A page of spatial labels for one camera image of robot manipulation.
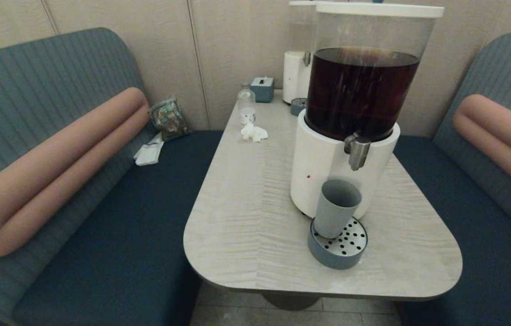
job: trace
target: drip tray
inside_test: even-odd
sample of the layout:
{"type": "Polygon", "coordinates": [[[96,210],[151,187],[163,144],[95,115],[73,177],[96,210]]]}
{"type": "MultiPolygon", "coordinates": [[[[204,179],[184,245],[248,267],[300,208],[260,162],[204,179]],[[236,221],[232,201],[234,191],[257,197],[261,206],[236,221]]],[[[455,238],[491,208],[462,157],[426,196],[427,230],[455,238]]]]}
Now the drip tray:
{"type": "Polygon", "coordinates": [[[326,239],[310,224],[308,249],[317,261],[333,269],[348,269],[357,264],[368,243],[368,235],[362,224],[351,217],[336,239],[326,239]]]}

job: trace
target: plastic bag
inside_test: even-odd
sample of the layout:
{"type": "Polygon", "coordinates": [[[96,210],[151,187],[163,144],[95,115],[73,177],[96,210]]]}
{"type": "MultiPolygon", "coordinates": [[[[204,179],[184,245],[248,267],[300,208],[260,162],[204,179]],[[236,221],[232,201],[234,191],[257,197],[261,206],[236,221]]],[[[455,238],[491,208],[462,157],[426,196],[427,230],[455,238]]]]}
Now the plastic bag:
{"type": "Polygon", "coordinates": [[[175,95],[153,105],[149,109],[149,115],[153,125],[161,130],[165,142],[191,134],[179,111],[175,95]]]}

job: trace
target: tissue box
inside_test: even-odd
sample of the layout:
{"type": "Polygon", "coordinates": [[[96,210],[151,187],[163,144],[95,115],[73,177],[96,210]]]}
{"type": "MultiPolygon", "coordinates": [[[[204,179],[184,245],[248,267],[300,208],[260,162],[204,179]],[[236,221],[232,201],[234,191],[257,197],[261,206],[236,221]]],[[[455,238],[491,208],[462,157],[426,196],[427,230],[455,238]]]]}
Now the tissue box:
{"type": "Polygon", "coordinates": [[[250,85],[255,93],[256,102],[269,103],[274,98],[274,79],[270,77],[257,77],[250,85]]]}

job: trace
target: wooden table surface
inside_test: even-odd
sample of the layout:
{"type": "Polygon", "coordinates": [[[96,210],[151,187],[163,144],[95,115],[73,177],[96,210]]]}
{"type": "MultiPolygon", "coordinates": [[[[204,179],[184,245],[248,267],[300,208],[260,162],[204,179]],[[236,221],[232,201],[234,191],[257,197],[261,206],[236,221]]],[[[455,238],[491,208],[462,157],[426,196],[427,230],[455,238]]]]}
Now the wooden table surface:
{"type": "Polygon", "coordinates": [[[311,219],[290,198],[289,111],[281,91],[257,103],[269,138],[253,143],[233,110],[183,235],[195,271],[230,291],[421,301],[450,290],[463,267],[457,242],[394,155],[360,220],[369,242],[359,264],[334,270],[315,260],[311,219]]]}

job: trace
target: pink bolster cushion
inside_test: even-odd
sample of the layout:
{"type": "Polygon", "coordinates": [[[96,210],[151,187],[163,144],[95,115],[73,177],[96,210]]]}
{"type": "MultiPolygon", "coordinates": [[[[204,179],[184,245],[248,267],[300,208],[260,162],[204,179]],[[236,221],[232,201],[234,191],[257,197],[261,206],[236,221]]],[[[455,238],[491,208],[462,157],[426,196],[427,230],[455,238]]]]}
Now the pink bolster cushion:
{"type": "Polygon", "coordinates": [[[24,245],[148,122],[128,88],[0,171],[0,256],[24,245]]]}
{"type": "Polygon", "coordinates": [[[482,95],[461,102],[453,126],[511,177],[511,110],[482,95]]]}

